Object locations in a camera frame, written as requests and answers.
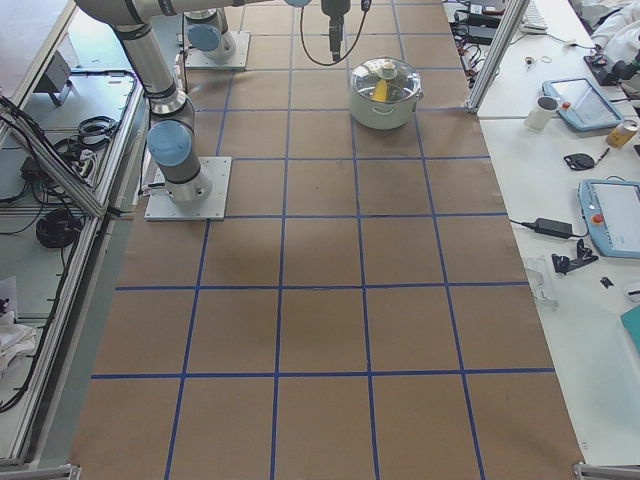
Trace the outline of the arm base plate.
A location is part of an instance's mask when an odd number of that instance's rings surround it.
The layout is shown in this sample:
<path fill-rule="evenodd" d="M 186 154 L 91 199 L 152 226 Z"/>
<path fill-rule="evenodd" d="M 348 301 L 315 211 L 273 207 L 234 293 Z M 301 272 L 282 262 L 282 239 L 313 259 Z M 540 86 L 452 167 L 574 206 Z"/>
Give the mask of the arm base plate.
<path fill-rule="evenodd" d="M 220 33 L 192 28 L 187 33 L 187 69 L 245 70 L 251 35 L 248 31 Z"/>
<path fill-rule="evenodd" d="M 223 220 L 231 176 L 231 157 L 200 157 L 200 172 L 190 182 L 166 182 L 160 169 L 149 189 L 145 219 L 149 221 Z"/>

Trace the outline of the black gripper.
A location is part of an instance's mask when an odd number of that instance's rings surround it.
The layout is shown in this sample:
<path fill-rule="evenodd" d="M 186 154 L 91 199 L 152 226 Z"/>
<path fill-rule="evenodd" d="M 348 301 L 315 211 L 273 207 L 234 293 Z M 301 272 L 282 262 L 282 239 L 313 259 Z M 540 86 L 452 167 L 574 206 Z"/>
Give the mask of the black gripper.
<path fill-rule="evenodd" d="M 330 51 L 333 61 L 341 58 L 341 36 L 344 16 L 350 11 L 350 0 L 321 0 L 321 10 L 329 18 Z"/>

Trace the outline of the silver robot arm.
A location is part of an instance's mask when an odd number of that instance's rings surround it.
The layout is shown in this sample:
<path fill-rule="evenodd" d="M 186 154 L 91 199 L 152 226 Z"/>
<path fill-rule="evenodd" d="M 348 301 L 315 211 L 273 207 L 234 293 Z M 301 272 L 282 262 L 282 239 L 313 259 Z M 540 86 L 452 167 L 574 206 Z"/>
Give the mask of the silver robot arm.
<path fill-rule="evenodd" d="M 236 43 L 223 8 L 190 11 L 184 16 L 191 47 L 216 63 L 234 54 Z"/>
<path fill-rule="evenodd" d="M 194 108 L 187 93 L 178 86 L 173 70 L 165 63 L 151 19 L 189 14 L 195 29 L 204 34 L 207 46 L 197 41 L 200 51 L 216 51 L 224 40 L 224 9 L 244 6 L 244 1 L 78 1 L 76 5 L 93 19 L 109 25 L 142 82 L 149 100 L 152 127 L 147 147 L 164 176 L 169 197 L 179 203 L 207 198 L 211 175 L 202 166 L 194 145 Z"/>

